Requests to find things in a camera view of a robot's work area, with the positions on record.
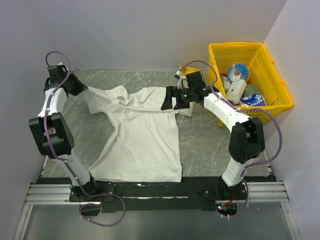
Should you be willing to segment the white t-shirt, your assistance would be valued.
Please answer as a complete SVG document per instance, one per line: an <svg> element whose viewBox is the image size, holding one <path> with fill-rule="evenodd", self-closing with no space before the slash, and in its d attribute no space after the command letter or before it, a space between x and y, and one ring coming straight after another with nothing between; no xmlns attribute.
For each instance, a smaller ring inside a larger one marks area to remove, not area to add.
<svg viewBox="0 0 320 240"><path fill-rule="evenodd" d="M123 85L109 90L89 87L84 92L89 112L106 114L114 127L98 159L88 169L96 180L181 181L176 115L190 117L193 107L162 111L165 95L164 87L154 86L135 93L128 93Z"/></svg>

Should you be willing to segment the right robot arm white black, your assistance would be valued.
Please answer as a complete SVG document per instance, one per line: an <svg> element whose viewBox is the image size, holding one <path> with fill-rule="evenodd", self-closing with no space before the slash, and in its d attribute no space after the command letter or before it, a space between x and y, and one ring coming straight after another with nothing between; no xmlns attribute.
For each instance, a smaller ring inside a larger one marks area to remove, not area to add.
<svg viewBox="0 0 320 240"><path fill-rule="evenodd" d="M219 195L228 200L236 194L246 168L265 150L263 123L258 117L249 117L238 110L213 85L207 86L200 71L187 75L177 71L175 78L177 86L165 89L162 111L184 110L190 108L191 103L197 103L212 112L230 131L230 161L218 183Z"/></svg>

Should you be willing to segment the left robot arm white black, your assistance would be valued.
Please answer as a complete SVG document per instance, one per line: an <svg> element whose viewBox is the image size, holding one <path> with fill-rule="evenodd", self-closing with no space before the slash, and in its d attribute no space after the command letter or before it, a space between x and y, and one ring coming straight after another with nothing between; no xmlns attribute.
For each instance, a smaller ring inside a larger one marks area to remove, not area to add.
<svg viewBox="0 0 320 240"><path fill-rule="evenodd" d="M71 180L71 194L80 200L94 201L99 188L92 174L80 162L75 153L75 139L63 117L69 95L77 96L87 86L69 69L59 63L47 68L43 107L37 117L28 121L35 144L41 155L55 160Z"/></svg>

